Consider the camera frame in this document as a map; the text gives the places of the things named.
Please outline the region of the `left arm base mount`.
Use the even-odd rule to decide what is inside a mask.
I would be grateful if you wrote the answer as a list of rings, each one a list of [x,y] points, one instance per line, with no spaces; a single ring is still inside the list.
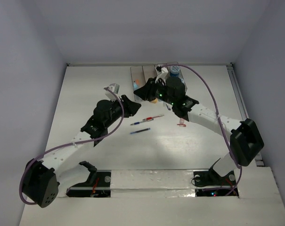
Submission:
[[[79,163],[85,167],[89,175],[84,182],[77,183],[66,191],[67,197],[76,198],[109,198],[111,197],[111,171],[98,171],[87,161]]]

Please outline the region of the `blue tape roll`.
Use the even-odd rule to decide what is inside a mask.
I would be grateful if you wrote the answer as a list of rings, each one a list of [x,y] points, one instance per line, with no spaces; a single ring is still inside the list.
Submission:
[[[171,77],[179,77],[180,67],[178,65],[170,66],[170,76]]]

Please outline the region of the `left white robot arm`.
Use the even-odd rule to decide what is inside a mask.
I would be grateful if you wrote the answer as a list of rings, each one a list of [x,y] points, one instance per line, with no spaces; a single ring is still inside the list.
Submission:
[[[98,101],[93,115],[80,129],[74,141],[47,150],[30,160],[22,175],[19,195],[27,205],[49,206],[58,195],[70,195],[70,188],[77,185],[97,187],[101,176],[95,166],[82,158],[89,151],[89,144],[96,146],[113,134],[109,127],[116,121],[134,116],[141,104],[126,95],[113,95],[109,100]]]

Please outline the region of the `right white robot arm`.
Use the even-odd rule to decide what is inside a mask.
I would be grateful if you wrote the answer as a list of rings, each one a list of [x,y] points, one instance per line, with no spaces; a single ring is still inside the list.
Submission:
[[[201,125],[225,138],[230,150],[210,167],[208,179],[212,184],[223,182],[226,175],[236,167],[248,166],[264,147],[253,120],[235,120],[203,106],[186,95],[185,85],[180,78],[170,77],[165,83],[150,78],[134,94],[144,101],[161,100],[171,105],[172,111],[179,118]]]

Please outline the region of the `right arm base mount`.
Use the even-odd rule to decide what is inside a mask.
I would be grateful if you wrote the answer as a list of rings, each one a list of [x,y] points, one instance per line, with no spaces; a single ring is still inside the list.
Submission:
[[[197,197],[239,197],[234,170],[220,176],[212,168],[197,169],[193,172],[190,182],[195,187]]]

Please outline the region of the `blue gel pen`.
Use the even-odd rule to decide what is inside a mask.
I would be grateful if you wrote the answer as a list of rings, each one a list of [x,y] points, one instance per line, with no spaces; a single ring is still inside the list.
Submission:
[[[154,119],[151,118],[151,119],[146,119],[146,120],[138,121],[138,122],[135,122],[135,123],[130,124],[130,126],[139,125],[139,124],[142,124],[142,123],[145,123],[145,122],[149,122],[149,121],[153,121],[153,120],[154,120]]]

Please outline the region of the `blue highlighter pen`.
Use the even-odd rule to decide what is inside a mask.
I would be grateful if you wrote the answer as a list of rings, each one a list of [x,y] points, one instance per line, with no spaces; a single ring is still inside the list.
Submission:
[[[136,84],[136,82],[133,82],[133,90],[137,90],[138,89],[138,85]]]

